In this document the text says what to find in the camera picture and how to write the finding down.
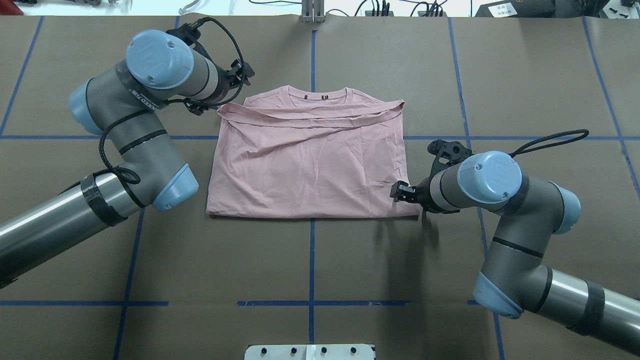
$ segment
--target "label sticker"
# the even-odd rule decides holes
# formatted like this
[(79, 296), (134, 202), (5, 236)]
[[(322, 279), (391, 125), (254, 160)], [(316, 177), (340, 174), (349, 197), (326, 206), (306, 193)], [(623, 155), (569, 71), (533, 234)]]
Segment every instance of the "label sticker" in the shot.
[(511, 3), (489, 6), (488, 9), (493, 17), (507, 17), (518, 15)]

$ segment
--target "blue tape line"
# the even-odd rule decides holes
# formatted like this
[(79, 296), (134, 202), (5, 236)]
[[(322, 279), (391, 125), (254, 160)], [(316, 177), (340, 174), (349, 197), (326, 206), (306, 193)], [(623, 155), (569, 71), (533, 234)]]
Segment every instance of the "blue tape line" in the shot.
[(172, 135), (173, 140), (217, 140), (218, 135)]
[(500, 320), (498, 314), (493, 313), (493, 324), (495, 326), (495, 338), (498, 341), (498, 356), (504, 360), (504, 346), (502, 345), (502, 331), (500, 330)]
[(246, 306), (309, 306), (308, 300), (239, 301), (236, 305)]
[(311, 31), (311, 92), (316, 92), (316, 33)]
[[(454, 39), (454, 33), (453, 33), (453, 23), (451, 18), (447, 18), (447, 20), (449, 21), (449, 34), (451, 37), (451, 52), (453, 54), (453, 63), (454, 63), (454, 67), (456, 69), (456, 81), (458, 82), (458, 95), (460, 97), (460, 110), (462, 111), (462, 117), (464, 119), (464, 126), (465, 126), (465, 138), (467, 139), (467, 147), (469, 149), (472, 149), (471, 147), (471, 133), (469, 131), (469, 124), (467, 122), (467, 109), (465, 106), (465, 101), (462, 98), (462, 81), (460, 79), (460, 68), (458, 67), (458, 54), (456, 53), (456, 41)], [(478, 211), (478, 217), (480, 219), (480, 227), (482, 230), (482, 241), (483, 241), (483, 246), (484, 246), (484, 256), (486, 257), (488, 254), (488, 244), (486, 242), (486, 231), (484, 228), (484, 217), (482, 215), (482, 210), (480, 210), (480, 208), (477, 209)], [(493, 314), (493, 322), (495, 325), (495, 338), (497, 339), (497, 343), (498, 343), (498, 353), (500, 355), (500, 360), (504, 360), (504, 349), (502, 346), (502, 332), (500, 331), (500, 322), (498, 321), (498, 316), (494, 313)]]
[(99, 140), (95, 135), (2, 135), (2, 139), (16, 140)]
[(169, 302), (168, 301), (130, 301), (127, 303), (127, 306), (129, 307), (131, 306), (142, 306), (142, 307), (169, 306)]
[(315, 306), (407, 306), (409, 300), (320, 300)]
[(403, 136), (404, 140), (457, 140), (464, 136)]
[(480, 207), (476, 208), (478, 210), (478, 217), (480, 218), (480, 229), (482, 230), (482, 245), (484, 247), (484, 258), (486, 259), (489, 256), (489, 246), (486, 241), (486, 228), (484, 227), (484, 216), (482, 214), (482, 209)]
[(458, 84), (458, 97), (460, 99), (460, 110), (462, 111), (462, 119), (464, 120), (465, 136), (467, 137), (467, 147), (471, 149), (471, 139), (469, 133), (469, 124), (467, 122), (467, 107), (465, 106), (465, 100), (462, 98), (462, 80), (460, 79), (460, 67), (458, 66), (458, 53), (456, 52), (456, 40), (453, 35), (453, 22), (448, 17), (449, 21), (449, 38), (451, 38), (451, 52), (453, 54), (453, 65), (456, 69), (456, 82)]
[[(0, 300), (0, 306), (123, 306), (124, 301)], [(168, 301), (132, 301), (129, 306), (169, 306)]]
[(309, 225), (309, 343), (315, 342), (314, 301), (316, 299), (316, 220)]
[(600, 72), (600, 66), (598, 66), (598, 60), (596, 59), (596, 54), (593, 52), (591, 35), (589, 35), (589, 27), (587, 26), (587, 19), (584, 16), (582, 17), (582, 26), (584, 26), (584, 34), (587, 38), (587, 45), (589, 46), (589, 52), (591, 53), (593, 66), (596, 69), (596, 74), (598, 75), (598, 81), (600, 82), (600, 87), (602, 88), (604, 99), (607, 102), (607, 107), (609, 109), (609, 114), (611, 115), (611, 120), (613, 120), (613, 126), (616, 128), (616, 134), (618, 134), (618, 140), (620, 141), (620, 146), (622, 147), (622, 153), (624, 154), (625, 161), (627, 162), (627, 168), (629, 169), (629, 174), (631, 175), (631, 180), (634, 184), (634, 188), (636, 189), (636, 195), (638, 197), (638, 200), (640, 200), (640, 186), (638, 185), (636, 172), (634, 171), (633, 165), (631, 165), (631, 159), (629, 159), (627, 146), (625, 145), (625, 142), (622, 137), (622, 132), (620, 131), (620, 125), (618, 124), (618, 118), (616, 118), (616, 112), (613, 111), (613, 105), (611, 104), (611, 99), (609, 98), (609, 92), (607, 91), (607, 87), (605, 86), (604, 79), (602, 78), (602, 73)]
[(15, 100), (15, 96), (18, 94), (18, 89), (20, 88), (20, 83), (22, 82), (24, 71), (27, 69), (27, 64), (29, 63), (29, 59), (31, 58), (31, 53), (33, 52), (33, 47), (36, 44), (38, 34), (40, 34), (40, 28), (42, 27), (43, 21), (44, 16), (41, 16), (40, 21), (38, 21), (38, 26), (36, 27), (36, 32), (33, 34), (33, 38), (31, 39), (31, 45), (29, 46), (29, 51), (27, 51), (27, 56), (24, 59), (24, 63), (22, 63), (22, 69), (20, 70), (20, 74), (18, 75), (18, 81), (15, 82), (15, 87), (13, 88), (13, 93), (11, 94), (11, 98), (9, 99), (9, 105), (6, 107), (2, 124), (0, 124), (0, 135), (2, 135), (2, 133), (4, 132), (4, 127), (6, 126), (6, 122), (9, 119), (9, 114), (11, 113), (11, 108), (13, 107), (13, 101)]
[(248, 306), (407, 306), (409, 300), (271, 300), (271, 301), (239, 301), (239, 307)]
[(136, 268), (136, 258), (138, 257), (138, 245), (140, 244), (140, 234), (142, 233), (142, 220), (145, 216), (145, 210), (140, 210), (138, 216), (138, 228), (136, 229), (136, 239), (133, 243), (133, 251), (131, 252), (131, 263), (129, 264), (129, 275), (127, 276), (127, 287), (124, 291), (124, 305), (122, 306), (122, 312), (120, 313), (120, 325), (118, 326), (118, 336), (116, 337), (116, 346), (113, 351), (113, 360), (118, 360), (120, 357), (120, 346), (122, 345), (122, 335), (124, 334), (124, 324), (127, 320), (127, 308), (129, 298), (131, 297), (131, 285), (133, 283), (133, 274)]

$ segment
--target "gray arm segment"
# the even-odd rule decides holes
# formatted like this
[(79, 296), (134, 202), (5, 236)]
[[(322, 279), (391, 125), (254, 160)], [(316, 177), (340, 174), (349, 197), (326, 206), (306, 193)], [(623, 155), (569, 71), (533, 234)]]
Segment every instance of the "gray arm segment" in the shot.
[[(542, 265), (551, 235), (568, 231), (577, 221), (580, 206), (575, 195), (522, 174), (518, 191), (505, 201), (476, 201), (469, 195), (475, 190), (469, 190), (459, 171), (476, 160), (471, 157), (442, 171), (434, 176), (440, 186), (429, 188), (431, 198), (444, 199), (448, 206), (480, 206), (500, 215), (474, 290), (478, 303), (508, 318), (519, 318), (524, 310), (538, 313), (640, 356), (639, 301)], [(500, 193), (501, 188), (512, 188), (503, 183), (505, 178), (484, 182), (485, 190)]]
[[(122, 70), (124, 65), (132, 82), (139, 83), (144, 91), (161, 101), (176, 94), (202, 99), (211, 94), (226, 94), (228, 83), (224, 84), (224, 79), (219, 78), (216, 66), (178, 38), (151, 30), (134, 39), (136, 45), (142, 45), (142, 50), (127, 51), (126, 62), (89, 80), (72, 95), (72, 113), (90, 132), (100, 134), (120, 118), (149, 110), (148, 104), (118, 77), (118, 66)], [(157, 56), (150, 55), (155, 51), (153, 46), (159, 49)], [(175, 59), (175, 51), (180, 52), (181, 61), (167, 61), (163, 57), (166, 53)], [(127, 64), (130, 69), (132, 66), (136, 69), (137, 76), (129, 75), (133, 70), (129, 73)], [(176, 69), (167, 68), (167, 64), (177, 64)], [(154, 71), (160, 68), (160, 71), (145, 76), (147, 67)], [(152, 75), (158, 83), (161, 76), (170, 76), (174, 70), (181, 78), (168, 77), (162, 89), (147, 86)], [(109, 138), (124, 160), (120, 166), (135, 171), (140, 183), (127, 184), (111, 173), (96, 178), (89, 175), (79, 186), (0, 224), (0, 288), (105, 228), (124, 221), (140, 208), (153, 204), (157, 210), (166, 211), (195, 193), (198, 184), (193, 174), (154, 112), (143, 112), (117, 125)]]

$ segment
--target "metal tube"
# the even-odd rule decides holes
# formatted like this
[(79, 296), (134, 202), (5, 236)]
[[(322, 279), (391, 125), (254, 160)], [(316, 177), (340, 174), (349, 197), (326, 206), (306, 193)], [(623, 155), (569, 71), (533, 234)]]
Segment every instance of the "metal tube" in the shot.
[[(139, 210), (113, 174), (99, 176), (96, 183), (123, 217)], [(80, 186), (0, 225), (0, 288), (107, 227)]]
[(640, 356), (638, 300), (595, 284), (589, 289), (585, 280), (553, 270), (548, 297), (539, 314), (581, 335), (592, 336)]

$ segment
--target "black tape wrap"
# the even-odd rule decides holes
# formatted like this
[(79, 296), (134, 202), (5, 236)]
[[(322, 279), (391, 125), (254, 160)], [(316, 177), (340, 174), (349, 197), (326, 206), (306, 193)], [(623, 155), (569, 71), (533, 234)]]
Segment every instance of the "black tape wrap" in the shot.
[(545, 283), (545, 290), (542, 292), (542, 297), (540, 298), (538, 305), (536, 306), (535, 309), (533, 309), (533, 311), (531, 311), (532, 313), (537, 314), (538, 311), (542, 309), (542, 306), (545, 304), (545, 302), (547, 301), (547, 298), (549, 297), (549, 291), (551, 290), (551, 284), (553, 283), (553, 280), (554, 280), (554, 271), (553, 269), (547, 267), (547, 282)]
[(604, 315), (604, 289), (591, 281), (586, 281), (586, 283), (589, 295), (584, 313), (574, 326), (567, 327), (567, 329), (583, 336), (593, 334), (600, 325), (602, 315)]
[(542, 257), (544, 256), (544, 254), (541, 253), (540, 251), (535, 251), (535, 250), (530, 249), (528, 247), (524, 247), (522, 245), (519, 245), (519, 244), (516, 244), (516, 243), (512, 243), (511, 241), (499, 238), (497, 236), (493, 237), (493, 241), (498, 243), (498, 244), (501, 244), (501, 245), (510, 247), (512, 249), (515, 249), (517, 251), (522, 251), (525, 254), (528, 254), (528, 255), (531, 255), (531, 256), (535, 256), (536, 258), (542, 259)]
[(125, 60), (119, 61), (116, 64), (115, 69), (122, 86), (127, 89), (131, 96), (139, 100), (139, 102), (146, 106), (151, 112), (155, 112), (156, 110), (167, 106), (162, 99), (158, 99), (153, 96), (153, 94), (147, 91), (147, 89), (136, 78), (134, 78), (133, 75), (131, 75)]
[(80, 180), (80, 189), (82, 190), (86, 203), (91, 210), (93, 210), (95, 216), (108, 226), (116, 226), (124, 220), (127, 220), (127, 218), (118, 214), (116, 209), (104, 200), (100, 189), (98, 189), (98, 185), (95, 183), (93, 174), (87, 175)]

